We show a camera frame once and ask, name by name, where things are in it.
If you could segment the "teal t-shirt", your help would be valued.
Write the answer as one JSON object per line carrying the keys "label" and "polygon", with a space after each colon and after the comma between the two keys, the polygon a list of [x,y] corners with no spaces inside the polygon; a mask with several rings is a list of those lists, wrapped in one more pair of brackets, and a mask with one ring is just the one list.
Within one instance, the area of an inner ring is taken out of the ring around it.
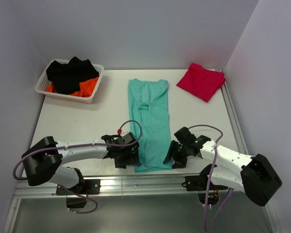
{"label": "teal t-shirt", "polygon": [[141,164],[135,167],[136,173],[172,169],[171,161],[164,163],[171,144],[168,89],[167,80],[129,80],[129,119],[142,127],[139,140]]}

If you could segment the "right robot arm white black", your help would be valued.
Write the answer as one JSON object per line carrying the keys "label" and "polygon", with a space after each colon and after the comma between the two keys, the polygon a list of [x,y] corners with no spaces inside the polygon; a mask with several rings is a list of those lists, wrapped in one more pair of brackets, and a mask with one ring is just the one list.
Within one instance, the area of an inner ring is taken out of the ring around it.
{"label": "right robot arm white black", "polygon": [[226,190],[241,191],[256,205],[265,206],[282,186],[282,181],[262,154],[242,154],[207,136],[196,137],[183,127],[171,141],[164,163],[172,162],[173,169],[185,168],[189,156],[207,162],[198,175],[187,176],[182,184],[187,191]]}

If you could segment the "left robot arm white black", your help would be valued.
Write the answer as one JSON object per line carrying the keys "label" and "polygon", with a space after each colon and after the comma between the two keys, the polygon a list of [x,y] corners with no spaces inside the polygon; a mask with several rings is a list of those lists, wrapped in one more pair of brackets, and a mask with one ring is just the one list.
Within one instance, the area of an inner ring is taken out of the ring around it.
{"label": "left robot arm white black", "polygon": [[78,168],[66,164],[86,159],[113,159],[116,168],[139,165],[139,140],[128,132],[104,135],[86,143],[57,142],[52,136],[41,139],[22,155],[29,186],[55,183],[74,194],[85,189],[85,179]]}

